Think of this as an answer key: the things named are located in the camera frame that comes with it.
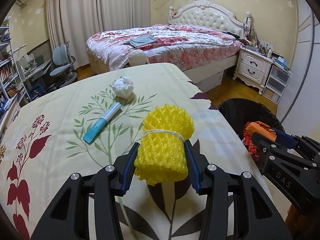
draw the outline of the silver bolt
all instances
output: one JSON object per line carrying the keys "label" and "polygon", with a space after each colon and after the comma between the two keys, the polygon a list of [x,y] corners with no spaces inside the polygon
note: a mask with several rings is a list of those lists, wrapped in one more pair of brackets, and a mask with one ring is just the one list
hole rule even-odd
{"label": "silver bolt", "polygon": [[208,170],[209,171],[215,171],[217,169],[217,166],[216,165],[214,165],[214,164],[209,164],[208,165]]}
{"label": "silver bolt", "polygon": [[74,173],[71,175],[71,179],[76,180],[79,178],[79,174],[78,173]]}
{"label": "silver bolt", "polygon": [[247,178],[247,179],[250,179],[252,175],[251,175],[250,172],[247,172],[247,171],[246,171],[246,172],[243,173],[243,176],[244,176],[245,178]]}
{"label": "silver bolt", "polygon": [[108,172],[111,172],[111,171],[114,171],[114,170],[115,170],[115,167],[113,165],[108,165],[106,167],[106,171],[108,171]]}

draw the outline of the floral blanket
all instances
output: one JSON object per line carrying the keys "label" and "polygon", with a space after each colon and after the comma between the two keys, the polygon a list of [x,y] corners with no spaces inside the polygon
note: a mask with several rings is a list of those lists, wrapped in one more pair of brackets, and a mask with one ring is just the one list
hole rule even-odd
{"label": "floral blanket", "polygon": [[88,39],[87,47],[113,71],[128,63],[128,55],[133,48],[124,43],[147,34],[153,35],[157,42],[137,49],[145,51],[149,62],[172,63],[182,71],[230,57],[241,46],[233,36],[205,27],[154,25],[97,33]]}
{"label": "floral blanket", "polygon": [[[129,76],[135,84],[127,100],[110,88]],[[123,105],[95,140],[83,135],[116,101]],[[0,204],[25,240],[58,190],[74,172],[95,174],[127,154],[144,136],[143,119],[156,106],[176,104],[194,121],[190,141],[226,172],[249,171],[268,188],[248,151],[210,100],[176,66],[150,64],[97,75],[73,83],[22,107],[0,145]],[[116,209],[124,240],[199,238],[206,196],[190,179],[148,186],[134,176]],[[229,196],[228,236],[233,234],[233,197]],[[94,195],[89,198],[90,239],[96,240]]]}

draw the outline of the white crumpled tissue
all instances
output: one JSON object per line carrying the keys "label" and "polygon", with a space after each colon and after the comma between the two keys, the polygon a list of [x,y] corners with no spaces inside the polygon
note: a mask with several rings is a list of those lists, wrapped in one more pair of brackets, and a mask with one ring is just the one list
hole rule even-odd
{"label": "white crumpled tissue", "polygon": [[134,84],[130,77],[121,77],[113,83],[112,89],[117,97],[127,99],[132,94]]}

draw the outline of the yellow foam mesh bundle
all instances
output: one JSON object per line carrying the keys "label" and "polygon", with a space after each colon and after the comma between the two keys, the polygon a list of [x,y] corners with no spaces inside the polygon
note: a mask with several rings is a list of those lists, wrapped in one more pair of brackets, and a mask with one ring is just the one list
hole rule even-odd
{"label": "yellow foam mesh bundle", "polygon": [[[190,115],[176,105],[156,107],[143,120],[143,131],[162,129],[173,131],[190,139],[195,131]],[[184,180],[188,175],[184,144],[180,137],[166,133],[147,134],[141,139],[134,161],[135,175],[147,184]]]}

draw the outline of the black trash bin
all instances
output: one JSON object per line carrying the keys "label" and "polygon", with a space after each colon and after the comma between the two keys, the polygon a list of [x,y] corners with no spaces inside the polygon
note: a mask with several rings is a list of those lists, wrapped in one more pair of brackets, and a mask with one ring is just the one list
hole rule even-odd
{"label": "black trash bin", "polygon": [[[247,122],[263,122],[271,128],[285,132],[277,117],[271,113],[263,104],[244,98],[231,98],[218,106],[218,110],[228,121],[230,126],[243,139],[243,130]],[[266,154],[258,151],[260,161],[256,163],[257,167],[262,170],[266,161]]]}

